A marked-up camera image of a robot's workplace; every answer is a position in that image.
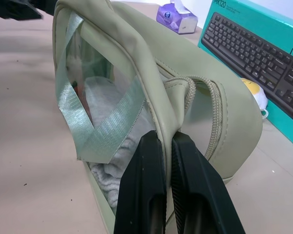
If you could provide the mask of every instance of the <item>transparent pvc panel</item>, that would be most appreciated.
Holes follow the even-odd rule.
[[[128,93],[135,87],[135,82],[140,85],[137,76],[128,77],[124,75],[116,64],[112,64],[86,42],[78,31],[75,32],[69,43],[66,54],[68,79],[86,110],[94,129],[101,127],[102,124],[109,125],[106,120],[115,114],[115,109],[122,105],[124,98],[128,98]],[[131,92],[132,97],[130,98],[135,99],[134,94]],[[115,154],[112,156],[106,155],[106,157],[112,157],[108,164],[93,161],[88,164],[114,212],[116,212],[121,177],[138,146],[140,138],[149,131],[155,130],[146,102],[141,103],[141,108],[135,115],[134,120]],[[119,131],[123,122],[113,124],[115,127],[105,132],[106,135],[112,136]]]

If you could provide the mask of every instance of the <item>tissue box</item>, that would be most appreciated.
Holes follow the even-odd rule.
[[[280,51],[280,54],[274,55],[274,57],[280,60],[283,64],[290,65],[286,68],[286,70],[284,70],[280,79],[275,81],[275,88],[272,89],[272,87],[270,87],[270,89],[265,90],[265,93],[268,99],[270,99],[267,106],[267,110],[269,112],[268,120],[293,143],[293,118],[283,111],[285,105],[279,104],[282,99],[280,101],[275,101],[275,98],[279,97],[274,95],[275,91],[278,89],[285,89],[285,91],[293,90],[293,85],[289,81],[284,80],[289,74],[291,67],[293,67],[293,20],[248,0],[213,0],[198,46],[226,64],[238,76],[243,77],[243,71],[246,72],[246,68],[240,68],[239,71],[238,68],[232,66],[232,62],[229,62],[229,60],[233,60],[234,57],[219,54],[215,46],[210,46],[210,49],[205,46],[206,43],[204,37],[209,37],[206,37],[206,34],[208,35],[208,29],[213,21],[221,22],[223,25],[225,24],[226,28],[230,29],[231,34],[239,34],[242,38],[244,38],[243,40],[250,37],[248,41],[252,42],[253,40],[253,44],[256,45],[254,47],[254,50],[256,51],[254,55],[255,58],[257,56],[257,49],[259,49],[259,53],[261,54],[260,59],[262,61],[262,57],[264,56],[262,51],[264,54],[267,53],[267,55],[269,55],[273,54],[274,48],[277,48],[278,51]],[[271,45],[270,50],[264,47],[267,43]],[[237,50],[237,52],[234,47],[233,49],[233,53],[241,52],[240,49]],[[257,73],[261,74],[261,63],[258,67],[260,67],[260,69]],[[249,73],[249,75],[252,74],[249,79],[252,79],[252,81],[258,83],[262,87],[268,87],[266,83],[263,83],[264,81],[261,80],[261,76],[259,75],[258,78],[256,78],[253,72],[256,71],[252,70],[251,73]]]
[[[198,19],[185,10],[186,13],[178,12],[174,3],[165,4],[158,8],[156,21],[178,34],[194,33]]]

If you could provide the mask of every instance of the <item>table surface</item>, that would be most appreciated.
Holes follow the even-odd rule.
[[[157,5],[129,3],[155,18]],[[0,233],[103,234],[57,107],[52,17],[0,19]],[[185,36],[197,44],[201,29]],[[248,234],[293,234],[293,144],[267,120],[227,189]]]

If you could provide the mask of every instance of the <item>bag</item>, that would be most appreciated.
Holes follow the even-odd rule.
[[[90,165],[111,165],[142,113],[151,119],[163,147],[167,233],[173,233],[175,225],[170,189],[174,134],[180,129],[188,134],[224,182],[232,179],[260,138],[261,113],[238,76],[124,3],[59,0],[53,21],[53,52],[58,105],[109,233],[113,233],[115,210]],[[103,114],[91,110],[85,91],[89,79],[102,78],[121,94]],[[104,99],[106,93],[94,89],[93,96],[96,94]],[[94,124],[97,116],[100,121]]]

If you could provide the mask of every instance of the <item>white towel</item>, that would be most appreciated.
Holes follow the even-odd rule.
[[[117,87],[104,77],[87,78],[85,80],[84,90],[92,123],[95,127],[110,115],[123,97],[123,94],[119,92]],[[154,129],[154,123],[150,114],[145,107],[142,108],[131,132],[110,163],[90,163],[89,165],[99,187],[114,212],[116,212],[119,186],[124,171],[136,151],[140,138]]]

